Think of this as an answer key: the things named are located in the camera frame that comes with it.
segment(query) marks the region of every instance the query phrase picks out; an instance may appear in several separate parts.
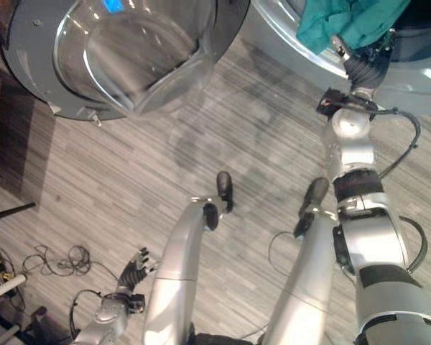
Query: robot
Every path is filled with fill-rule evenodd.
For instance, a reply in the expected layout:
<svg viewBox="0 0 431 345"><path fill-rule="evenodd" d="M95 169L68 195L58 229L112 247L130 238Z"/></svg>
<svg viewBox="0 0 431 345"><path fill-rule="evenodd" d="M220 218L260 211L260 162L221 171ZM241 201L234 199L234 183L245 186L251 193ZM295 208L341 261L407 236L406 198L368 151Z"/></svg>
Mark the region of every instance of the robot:
<svg viewBox="0 0 431 345"><path fill-rule="evenodd" d="M356 276L359 335L354 344L431 344L431 297L410 275L421 258L409 263L399 217L381 183L386 172L377 173L369 139L371 120L380 113L371 99L383 81L391 47L370 62L354 55L338 36L332 44L352 81L350 94L329 90L318 106L318 112L328 117L323 144L337 214L320 205L329 182L313 181L294 231L303 236L299 257L258 344L320 344L335 261ZM192 199L168 240L147 306L143 345L251 345L195 334L191 323L202 236L214 231L233 208L230 175L220 172L217 185L217 195ZM128 264L116 292L103 299L74 345L112 344L131 313L144 308L143 296L132 294L147 275L144 253Z"/></svg>

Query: black pole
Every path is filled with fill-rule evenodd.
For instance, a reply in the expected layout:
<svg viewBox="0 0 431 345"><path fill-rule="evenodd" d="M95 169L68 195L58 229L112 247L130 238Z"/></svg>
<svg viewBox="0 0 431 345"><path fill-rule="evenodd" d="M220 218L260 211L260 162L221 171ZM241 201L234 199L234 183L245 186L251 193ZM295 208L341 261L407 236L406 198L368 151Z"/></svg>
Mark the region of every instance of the black pole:
<svg viewBox="0 0 431 345"><path fill-rule="evenodd" d="M27 205L23 205L20 207L10 208L9 210L5 210L5 211L0 212L0 218L9 216L10 214L14 214L14 213L17 213L17 212L20 212L23 210L27 210L28 208L32 208L35 206L36 206L36 203L28 203Z"/></svg>

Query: white pipe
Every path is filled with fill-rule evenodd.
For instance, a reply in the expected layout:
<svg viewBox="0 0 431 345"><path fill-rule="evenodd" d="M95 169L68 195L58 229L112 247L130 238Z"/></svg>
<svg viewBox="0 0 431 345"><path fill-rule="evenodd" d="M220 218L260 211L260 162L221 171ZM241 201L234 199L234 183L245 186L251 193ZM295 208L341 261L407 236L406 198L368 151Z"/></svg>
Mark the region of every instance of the white pipe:
<svg viewBox="0 0 431 345"><path fill-rule="evenodd" d="M13 290L16 286L21 285L25 281L25 275L17 275L13 279L5 282L4 284L0 285L0 296L4 295L10 290Z"/></svg>
<svg viewBox="0 0 431 345"><path fill-rule="evenodd" d="M14 325L8 331L0 335L0 345L8 343L8 341L11 340L11 338L13 338L13 336L19 331L21 331L21 328L18 325Z"/></svg>

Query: green towel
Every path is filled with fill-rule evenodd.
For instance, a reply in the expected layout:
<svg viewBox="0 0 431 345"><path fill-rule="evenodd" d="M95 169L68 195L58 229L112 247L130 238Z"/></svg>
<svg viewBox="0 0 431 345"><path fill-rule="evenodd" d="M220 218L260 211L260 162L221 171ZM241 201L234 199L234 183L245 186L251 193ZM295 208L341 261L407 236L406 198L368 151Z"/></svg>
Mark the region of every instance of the green towel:
<svg viewBox="0 0 431 345"><path fill-rule="evenodd" d="M357 49L378 40L399 18L410 0L307 0L297 38L319 54L339 34Z"/></svg>

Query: black cable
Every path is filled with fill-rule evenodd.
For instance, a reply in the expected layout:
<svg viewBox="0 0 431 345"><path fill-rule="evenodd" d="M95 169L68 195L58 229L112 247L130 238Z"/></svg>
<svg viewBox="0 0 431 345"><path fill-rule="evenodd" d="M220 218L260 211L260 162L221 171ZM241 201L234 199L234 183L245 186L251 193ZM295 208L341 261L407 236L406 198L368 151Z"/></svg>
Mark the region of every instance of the black cable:
<svg viewBox="0 0 431 345"><path fill-rule="evenodd" d="M239 339L240 340L244 340L244 339L246 339L246 338L248 338L250 336L253 336L254 334L262 332L266 327L268 327L268 323L265 324L265 325L263 325L262 327L259 327L257 330L252 331L251 333L244 334L243 336L239 337Z"/></svg>
<svg viewBox="0 0 431 345"><path fill-rule="evenodd" d="M340 270L342 271L343 275L348 278L348 280L353 284L354 287L356 287L356 283L354 282L353 278L348 274L346 271L346 268L344 266L340 266Z"/></svg>
<svg viewBox="0 0 431 345"><path fill-rule="evenodd" d="M34 247L36 254L27 256L22 262L22 272L30 273L40 268L42 275L57 275L58 277L69 277L71 275L86 275L93 265L104 268L114 279L118 281L117 276L104 264L91 261L90 252L83 246L75 245L69 249L66 258L48 259L48 253L53 252L51 248L45 245ZM29 267L29 261L38 259L38 264Z"/></svg>
<svg viewBox="0 0 431 345"><path fill-rule="evenodd" d="M281 235L284 234L289 234L289 235L293 235L293 233L291 231L280 231L278 233L276 233L272 239L270 240L270 243L268 245L268 263L270 264L270 266L272 266L273 270L275 270L276 272L278 272L280 275L284 275L285 277L289 277L289 275L286 272L281 271L279 268L277 268L272 260L272 246L273 246L273 242L280 237Z"/></svg>
<svg viewBox="0 0 431 345"><path fill-rule="evenodd" d="M399 219L401 221L404 221L410 225L412 225L420 234L420 237L422 238L422 244L420 247L420 250L418 251L417 256L415 257L414 261L408 266L407 271L409 274L412 274L425 260L426 254L428 252L428 240L425 234L425 231L423 231L423 228L421 225L419 225L416 221L413 219L399 216Z"/></svg>
<svg viewBox="0 0 431 345"><path fill-rule="evenodd" d="M253 336L254 334L260 333L260 332L262 332L266 327L268 327L268 325L269 325L269 323L266 323L266 324L265 324L265 325L263 325L262 327L259 327L257 330L252 331L251 333L247 333L247 334L245 334L245 335L243 335L243 336L239 337L239 339L240 339L240 340L245 340L245 339L247 339L248 337ZM329 339L329 342L330 342L330 344L331 344L331 345L335 345L335 343L333 342L332 338L329 336L329 333L328 333L328 332L326 332L326 331L325 331L325 332L324 332L324 335L325 335L325 337L326 337L327 339Z"/></svg>
<svg viewBox="0 0 431 345"><path fill-rule="evenodd" d="M96 292L96 291L91 290L91 289L80 290L77 292L77 294L75 295L75 297L72 300L72 304L70 305L70 310L69 310L69 331L70 331L70 337L71 337L72 341L75 340L75 338L77 337L78 332L79 332L79 330L75 327L75 321L73 320L73 314L75 312L75 307L78 305L77 300L83 293L91 293L93 295L98 296L101 299L103 297L100 292Z"/></svg>
<svg viewBox="0 0 431 345"><path fill-rule="evenodd" d="M418 121L417 117L411 113L407 113L406 111L400 111L398 108L393 108L392 110L381 110L376 112L376 115L390 115L390 114L393 114L393 115L398 114L408 119L410 123L413 125L413 127L415 128L415 136L410 142L410 145L406 149L406 151L397 160L395 160L390 166L388 166L385 170L380 172L380 175L379 175L380 179L387 176L395 167L397 167L405 159L405 157L407 157L407 155L409 155L409 153L413 149L417 148L417 141L420 138L420 135L422 133L422 125Z"/></svg>
<svg viewBox="0 0 431 345"><path fill-rule="evenodd" d="M420 122L418 121L418 119L415 115L408 113L406 111L399 110L398 108L393 108L393 109L389 109L389 110L369 111L369 110L365 110L365 109L358 108L355 106L349 106L348 104L345 104L345 103L334 103L334 105L340 106L340 107L345 108L345 109L357 111L359 113L369 114L372 116L401 115L401 116L405 117L406 119L408 119L410 121L410 123L413 125L413 127L415 129L415 136L412 139L412 141L410 142L409 147L397 160L395 160L392 164L390 164L390 166L385 168L385 170L383 170L379 174L380 179L385 178L395 167L397 167L409 155L409 153L413 149L417 148L417 141L420 138L420 135L422 133L422 125L420 124Z"/></svg>

